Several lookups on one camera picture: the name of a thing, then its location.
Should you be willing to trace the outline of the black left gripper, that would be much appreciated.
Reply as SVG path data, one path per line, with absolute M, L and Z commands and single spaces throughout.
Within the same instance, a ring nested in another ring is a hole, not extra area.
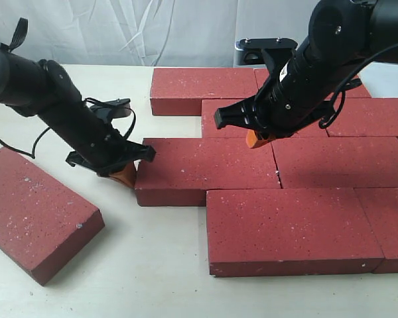
M 70 131 L 70 146 L 74 150 L 66 162 L 72 167 L 82 166 L 101 177 L 134 187 L 137 180 L 134 162 L 152 162 L 156 154 L 152 146 L 128 140 L 136 120 L 133 117 L 127 132 L 121 134 L 111 122 L 104 123 L 97 118 L 83 102 L 76 126 Z

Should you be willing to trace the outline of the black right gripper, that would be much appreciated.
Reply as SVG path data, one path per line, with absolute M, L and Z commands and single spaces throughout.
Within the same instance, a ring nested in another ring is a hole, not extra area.
M 293 56 L 278 76 L 269 74 L 259 91 L 247 99 L 219 108 L 216 115 L 243 115 L 246 145 L 256 149 L 278 138 L 288 138 L 335 116 L 337 95 L 344 95 L 345 65 Z

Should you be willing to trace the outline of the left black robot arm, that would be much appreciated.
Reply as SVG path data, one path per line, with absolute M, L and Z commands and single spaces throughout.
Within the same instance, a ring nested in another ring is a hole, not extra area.
M 135 116 L 131 100 L 99 101 L 82 97 L 66 70 L 54 60 L 37 62 L 13 53 L 26 38 L 28 20 L 20 18 L 10 44 L 0 43 L 0 104 L 23 117 L 39 117 L 71 148 L 70 166 L 134 187 L 135 162 L 152 162 L 152 146 L 131 142 L 115 129 L 114 119 Z

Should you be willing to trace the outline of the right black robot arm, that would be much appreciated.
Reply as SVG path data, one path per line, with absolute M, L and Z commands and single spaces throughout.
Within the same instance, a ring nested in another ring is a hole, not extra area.
M 398 64 L 398 1 L 320 1 L 301 44 L 290 38 L 243 39 L 241 65 L 266 66 L 259 91 L 214 113 L 218 129 L 247 129 L 258 148 L 317 123 L 329 127 L 358 73 L 372 62 Z

